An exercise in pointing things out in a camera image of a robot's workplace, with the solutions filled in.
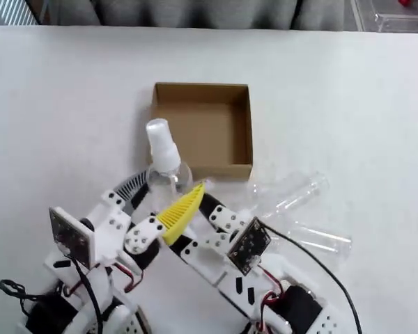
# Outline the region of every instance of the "black cable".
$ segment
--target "black cable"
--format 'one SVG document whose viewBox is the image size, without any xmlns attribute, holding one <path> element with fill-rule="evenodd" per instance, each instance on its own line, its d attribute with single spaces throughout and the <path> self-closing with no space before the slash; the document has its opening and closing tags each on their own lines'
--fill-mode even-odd
<svg viewBox="0 0 418 334">
<path fill-rule="evenodd" d="M 361 322 L 359 321 L 359 316 L 357 315 L 357 311 L 355 308 L 355 304 L 353 304 L 353 301 L 351 300 L 350 295 L 348 294 L 348 291 L 346 287 L 343 286 L 341 281 L 316 257 L 314 256 L 309 250 L 307 250 L 304 246 L 299 244 L 298 242 L 292 240 L 290 237 L 287 237 L 286 235 L 277 232 L 274 228 L 271 228 L 270 226 L 262 223 L 263 227 L 267 230 L 277 234 L 279 237 L 285 239 L 288 242 L 291 242 L 294 246 L 297 246 L 300 250 L 304 251 L 311 259 L 313 259 L 323 270 L 327 272 L 327 274 L 333 279 L 334 282 L 341 288 L 343 294 L 346 295 L 348 305 L 350 305 L 351 311 L 353 312 L 353 317 L 355 318 L 356 323 L 356 329 L 358 334 L 362 334 L 362 328 L 361 328 Z"/>
<path fill-rule="evenodd" d="M 103 331 L 103 323 L 102 323 L 102 313 L 100 312 L 98 301 L 96 300 L 95 293 L 93 292 L 93 289 L 91 288 L 90 281 L 86 277 L 86 275 L 82 272 L 81 268 L 79 267 L 79 264 L 77 263 L 76 259 L 70 258 L 71 262 L 75 265 L 77 273 L 79 274 L 79 277 L 81 278 L 81 282 L 84 285 L 86 291 L 90 295 L 91 303 L 93 304 L 93 307 L 95 308 L 96 313 L 96 320 L 98 321 L 98 334 L 102 334 Z"/>
<path fill-rule="evenodd" d="M 13 280 L 0 280 L 0 290 L 8 296 L 18 298 L 20 300 L 20 308 L 27 317 L 30 317 L 30 314 L 25 310 L 25 301 L 40 301 L 47 298 L 44 294 L 27 294 L 25 286 Z"/>
</svg>

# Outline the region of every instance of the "red object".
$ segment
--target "red object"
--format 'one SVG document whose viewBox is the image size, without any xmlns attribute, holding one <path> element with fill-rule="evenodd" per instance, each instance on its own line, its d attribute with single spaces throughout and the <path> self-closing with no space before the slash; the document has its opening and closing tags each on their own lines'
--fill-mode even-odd
<svg viewBox="0 0 418 334">
<path fill-rule="evenodd" d="M 409 6 L 412 0 L 398 0 L 398 2 L 403 6 Z"/>
</svg>

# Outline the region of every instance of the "white spray nozzle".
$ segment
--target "white spray nozzle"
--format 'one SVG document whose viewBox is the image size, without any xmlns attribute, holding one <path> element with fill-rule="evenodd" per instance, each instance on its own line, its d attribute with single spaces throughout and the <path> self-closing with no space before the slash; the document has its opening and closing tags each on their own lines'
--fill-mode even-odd
<svg viewBox="0 0 418 334">
<path fill-rule="evenodd" d="M 168 173 L 180 167 L 180 154 L 173 142 L 167 120 L 163 118 L 151 120 L 147 123 L 146 130 L 155 170 L 159 173 Z"/>
</svg>

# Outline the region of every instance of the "circuit board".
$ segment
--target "circuit board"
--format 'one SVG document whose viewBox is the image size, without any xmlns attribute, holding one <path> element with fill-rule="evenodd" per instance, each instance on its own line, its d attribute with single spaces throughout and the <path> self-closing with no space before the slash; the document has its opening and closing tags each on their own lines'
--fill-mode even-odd
<svg viewBox="0 0 418 334">
<path fill-rule="evenodd" d="M 54 241 L 63 253 L 90 268 L 90 239 L 87 234 L 78 230 L 55 209 L 49 208 L 49 217 Z"/>
<path fill-rule="evenodd" d="M 270 242 L 271 237 L 259 219 L 254 217 L 228 252 L 228 258 L 246 276 L 256 257 L 263 254 Z"/>
</svg>

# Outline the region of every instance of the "spray bottle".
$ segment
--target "spray bottle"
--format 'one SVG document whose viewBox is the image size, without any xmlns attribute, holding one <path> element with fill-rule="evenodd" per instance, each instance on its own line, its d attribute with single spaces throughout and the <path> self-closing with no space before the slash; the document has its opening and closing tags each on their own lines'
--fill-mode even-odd
<svg viewBox="0 0 418 334">
<path fill-rule="evenodd" d="M 181 161 L 167 120 L 156 118 L 146 125 L 152 164 L 147 170 L 147 185 L 153 196 L 153 211 L 160 212 L 192 187 L 192 172 Z"/>
</svg>

